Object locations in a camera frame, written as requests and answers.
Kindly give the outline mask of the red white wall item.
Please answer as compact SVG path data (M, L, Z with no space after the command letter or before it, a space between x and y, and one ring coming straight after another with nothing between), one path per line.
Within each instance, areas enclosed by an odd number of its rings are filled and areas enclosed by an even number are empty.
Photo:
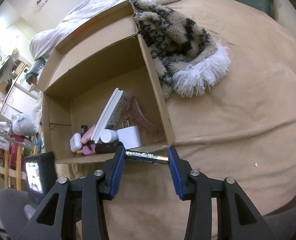
M36 12L40 11L47 2L48 2L48 0L38 0L38 1L36 1L35 11Z

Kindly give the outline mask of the grey stuffed bag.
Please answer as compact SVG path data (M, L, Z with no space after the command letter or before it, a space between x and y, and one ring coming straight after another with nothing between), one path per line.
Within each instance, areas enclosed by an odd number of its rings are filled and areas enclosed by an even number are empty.
M34 115L25 113L13 114L11 123L14 134L30 137L38 133L38 123Z

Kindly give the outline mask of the tan bed blanket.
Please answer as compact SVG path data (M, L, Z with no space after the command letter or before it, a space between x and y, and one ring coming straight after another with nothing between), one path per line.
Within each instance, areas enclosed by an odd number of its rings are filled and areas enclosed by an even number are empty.
M296 196L296 39L233 0L173 8L228 46L227 75L199 97L165 100L181 158L215 179L233 177L263 215Z

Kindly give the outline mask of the white duvet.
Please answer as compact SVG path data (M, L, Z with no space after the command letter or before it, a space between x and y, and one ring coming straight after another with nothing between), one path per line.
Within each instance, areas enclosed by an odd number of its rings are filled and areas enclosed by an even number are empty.
M29 50L34 60L47 60L54 48L70 33L101 12L127 0L83 0L76 5L56 26L37 33L30 42ZM180 0L144 0L166 5Z

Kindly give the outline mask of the white kitchen cabinet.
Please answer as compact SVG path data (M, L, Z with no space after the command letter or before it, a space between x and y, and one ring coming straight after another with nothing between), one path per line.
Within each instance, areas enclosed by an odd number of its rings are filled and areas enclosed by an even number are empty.
M21 85L13 85L0 107L0 121L9 122L12 115L19 113L32 115L37 99L36 93L29 92Z

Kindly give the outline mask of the white pill bottle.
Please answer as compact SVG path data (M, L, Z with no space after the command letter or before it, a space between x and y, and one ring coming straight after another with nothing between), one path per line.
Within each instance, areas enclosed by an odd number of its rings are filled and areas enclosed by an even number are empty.
M110 144L115 141L118 141L118 132L115 130L111 130L111 129L104 129L100 133L100 140L104 144Z

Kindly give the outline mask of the shaggy beige black rug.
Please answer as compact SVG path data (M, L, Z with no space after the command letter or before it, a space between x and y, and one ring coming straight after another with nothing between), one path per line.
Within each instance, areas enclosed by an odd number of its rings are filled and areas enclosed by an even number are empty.
M165 5L130 0L133 19L145 41L164 99L175 92L201 96L226 76L228 48L194 20Z

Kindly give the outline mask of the white earbuds case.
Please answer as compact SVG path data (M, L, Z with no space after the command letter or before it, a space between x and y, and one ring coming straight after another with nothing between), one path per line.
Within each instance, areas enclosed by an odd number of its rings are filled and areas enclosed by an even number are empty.
M75 133L71 139L70 139L70 149L73 153L78 152L83 147L83 144L81 142L81 134Z

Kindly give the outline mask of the open cardboard box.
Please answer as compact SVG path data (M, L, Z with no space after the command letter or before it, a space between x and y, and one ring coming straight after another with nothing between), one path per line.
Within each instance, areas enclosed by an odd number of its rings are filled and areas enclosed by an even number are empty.
M79 156L70 139L82 125L96 124L116 88L137 99L156 132L140 130L141 150L155 152L175 134L149 49L126 1L72 31L51 53L38 81L43 92L45 149L58 164L103 162L111 154Z

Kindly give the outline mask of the pink soft pouch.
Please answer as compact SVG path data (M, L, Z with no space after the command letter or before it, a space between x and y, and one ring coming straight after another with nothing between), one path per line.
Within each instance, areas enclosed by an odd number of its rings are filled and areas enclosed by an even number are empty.
M81 143L84 145L84 144L87 144L89 141L92 140L92 134L93 134L93 131L95 129L96 125L93 125L91 128L89 128L86 133L81 137Z

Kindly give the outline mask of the black cylindrical flashlight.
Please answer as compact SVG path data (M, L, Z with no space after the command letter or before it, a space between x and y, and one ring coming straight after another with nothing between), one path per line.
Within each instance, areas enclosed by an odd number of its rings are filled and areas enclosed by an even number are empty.
M115 153L119 146L123 146L123 143L120 141L96 144L95 153L96 154Z

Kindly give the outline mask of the white power adapter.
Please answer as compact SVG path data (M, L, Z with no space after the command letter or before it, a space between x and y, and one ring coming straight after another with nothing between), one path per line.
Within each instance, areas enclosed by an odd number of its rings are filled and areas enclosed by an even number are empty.
M141 146L140 135L137 126L130 126L117 130L118 140L127 150Z

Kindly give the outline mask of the white washing machine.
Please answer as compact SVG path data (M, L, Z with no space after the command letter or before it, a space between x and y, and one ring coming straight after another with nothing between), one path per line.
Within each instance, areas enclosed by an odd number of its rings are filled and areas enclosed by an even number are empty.
M23 83L26 80L25 76L28 72L29 72L29 66L25 64L25 66L21 69L21 72L19 73L16 82L18 84Z

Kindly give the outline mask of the wooden drying rack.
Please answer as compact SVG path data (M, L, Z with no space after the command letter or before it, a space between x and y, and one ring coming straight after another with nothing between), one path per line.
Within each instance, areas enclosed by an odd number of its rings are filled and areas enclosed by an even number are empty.
M17 141L10 143L10 146L13 145L17 146L15 166L10 164L10 150L0 149L0 189L12 188L21 191L23 189L23 182L27 180L27 175L22 168L22 159L25 153L28 153L28 156L37 155L38 146L35 144L31 146L25 145Z

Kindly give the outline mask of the black gold AA battery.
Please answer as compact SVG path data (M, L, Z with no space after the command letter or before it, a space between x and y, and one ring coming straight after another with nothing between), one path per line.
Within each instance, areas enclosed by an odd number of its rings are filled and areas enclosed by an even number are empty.
M130 150L125 151L125 159L149 164L168 165L169 163L169 158L167 156Z

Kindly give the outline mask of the small pink rectangular block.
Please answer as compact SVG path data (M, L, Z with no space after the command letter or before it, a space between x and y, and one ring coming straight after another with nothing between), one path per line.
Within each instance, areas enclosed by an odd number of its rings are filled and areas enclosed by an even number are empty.
M95 146L96 144L86 144L82 147L81 150L78 150L76 153L82 155L93 155L95 154Z

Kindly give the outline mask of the translucent brown hair claw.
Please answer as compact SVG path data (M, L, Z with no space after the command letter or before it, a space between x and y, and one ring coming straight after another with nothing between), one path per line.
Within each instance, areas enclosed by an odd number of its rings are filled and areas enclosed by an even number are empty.
M137 99L133 96L130 99L129 106L126 110L123 111L121 119L132 121L134 124L139 127L146 129L151 133L156 133L161 130L160 126L153 124L148 118L142 113Z

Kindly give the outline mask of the white power strip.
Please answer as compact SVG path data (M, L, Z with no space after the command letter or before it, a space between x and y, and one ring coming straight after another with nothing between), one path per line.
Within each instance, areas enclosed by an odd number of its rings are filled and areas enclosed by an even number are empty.
M115 129L123 112L128 108L131 97L119 88L116 88L109 98L102 114L91 135L91 140L97 144L104 129Z

